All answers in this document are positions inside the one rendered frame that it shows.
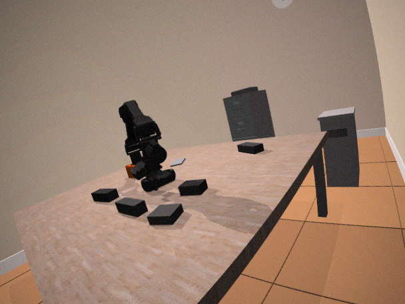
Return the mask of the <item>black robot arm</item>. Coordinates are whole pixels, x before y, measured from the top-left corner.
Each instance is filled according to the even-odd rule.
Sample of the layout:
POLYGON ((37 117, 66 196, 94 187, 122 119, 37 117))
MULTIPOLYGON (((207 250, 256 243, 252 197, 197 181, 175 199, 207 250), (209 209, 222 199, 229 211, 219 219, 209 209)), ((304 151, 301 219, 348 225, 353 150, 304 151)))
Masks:
POLYGON ((119 107, 119 115, 127 130, 125 150, 131 158, 132 164, 130 165, 135 165, 130 169, 130 172, 137 180, 140 180, 148 172, 152 173, 147 161, 144 162, 143 158, 141 158, 140 151, 143 152, 143 156, 148 157, 154 164, 163 163, 167 158, 167 152, 159 145, 158 139, 162 139, 162 137, 157 124, 149 116, 143 115, 137 104, 135 100, 124 102, 119 107), (153 135, 155 132, 156 135, 153 135), (139 161, 141 162, 137 163, 139 161))

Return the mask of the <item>dark grey controller unit with label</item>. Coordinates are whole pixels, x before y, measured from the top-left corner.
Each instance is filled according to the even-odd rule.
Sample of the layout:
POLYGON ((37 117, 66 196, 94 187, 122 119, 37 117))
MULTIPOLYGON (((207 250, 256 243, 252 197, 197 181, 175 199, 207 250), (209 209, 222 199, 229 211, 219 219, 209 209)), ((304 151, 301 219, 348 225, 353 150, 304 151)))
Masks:
MULTIPOLYGON (((176 177, 175 171, 173 169, 167 169, 166 171, 173 174, 174 179, 172 181, 174 181, 175 177, 176 177)), ((168 183, 171 183, 171 182, 168 182, 168 183)), ((144 178, 144 179, 141 180, 141 187, 146 192, 154 191, 154 188, 153 188, 153 186, 152 186, 152 184, 151 184, 151 182, 150 182, 150 180, 148 178, 144 178)))

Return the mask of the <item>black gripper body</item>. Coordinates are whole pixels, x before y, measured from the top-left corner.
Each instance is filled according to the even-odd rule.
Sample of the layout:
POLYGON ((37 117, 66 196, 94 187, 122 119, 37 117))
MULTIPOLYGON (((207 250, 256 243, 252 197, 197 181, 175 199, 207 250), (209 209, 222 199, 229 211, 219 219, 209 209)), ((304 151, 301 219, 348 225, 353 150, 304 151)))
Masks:
POLYGON ((149 164, 152 173, 147 173, 147 175, 152 174, 152 178, 154 178, 155 183, 158 185, 164 185, 165 183, 171 182, 173 178, 173 174, 169 173, 168 171, 162 171, 161 169, 163 168, 162 165, 160 164, 154 164, 148 157, 142 156, 143 161, 147 161, 149 164))

